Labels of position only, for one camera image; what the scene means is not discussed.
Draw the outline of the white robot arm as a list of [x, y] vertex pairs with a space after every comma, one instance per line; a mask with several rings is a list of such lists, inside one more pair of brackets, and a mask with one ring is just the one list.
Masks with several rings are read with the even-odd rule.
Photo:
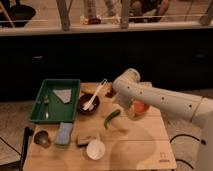
[[213, 99], [147, 86], [140, 79], [134, 68], [118, 76], [112, 83], [116, 102], [128, 109], [134, 100], [142, 101], [198, 126], [202, 133], [195, 171], [213, 171]]

